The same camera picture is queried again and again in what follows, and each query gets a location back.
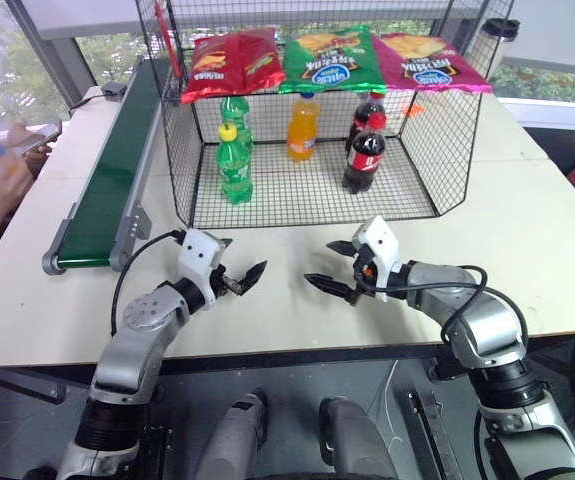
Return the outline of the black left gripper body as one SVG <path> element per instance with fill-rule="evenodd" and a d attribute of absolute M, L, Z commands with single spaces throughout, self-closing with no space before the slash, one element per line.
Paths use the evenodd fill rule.
<path fill-rule="evenodd" d="M 215 296 L 224 296 L 230 291 L 229 280 L 225 272 L 226 267 L 224 265 L 219 265 L 211 272 L 209 282 Z"/>

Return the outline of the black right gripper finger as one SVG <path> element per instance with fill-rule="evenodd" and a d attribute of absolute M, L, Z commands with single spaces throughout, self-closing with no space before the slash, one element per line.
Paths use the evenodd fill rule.
<path fill-rule="evenodd" d="M 356 290 L 331 276 L 320 273 L 307 273 L 303 277 L 309 284 L 324 293 L 339 297 L 347 303 L 356 302 Z"/>
<path fill-rule="evenodd" d="M 342 256 L 354 258 L 358 255 L 358 249 L 352 241 L 336 240 L 326 244 L 326 247 Z"/>

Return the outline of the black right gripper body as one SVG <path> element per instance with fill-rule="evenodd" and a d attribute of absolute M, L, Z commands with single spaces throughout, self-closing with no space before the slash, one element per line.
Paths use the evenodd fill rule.
<path fill-rule="evenodd" d="M 356 281 L 355 288 L 350 295 L 350 304 L 356 305 L 362 296 L 375 297 L 378 270 L 374 263 L 375 254 L 369 246 L 351 245 L 350 251 L 354 257 L 353 277 Z"/>

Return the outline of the person's hand with phone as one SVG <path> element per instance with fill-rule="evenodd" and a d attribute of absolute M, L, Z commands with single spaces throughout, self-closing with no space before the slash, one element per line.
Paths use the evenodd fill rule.
<path fill-rule="evenodd" d="M 27 128 L 27 122 L 24 119 L 15 121 L 7 132 L 7 146 L 9 148 L 16 147 L 32 135 L 33 132 Z M 27 151 L 23 157 L 30 163 L 44 163 L 51 152 L 52 148 L 48 144 L 43 143 Z"/>

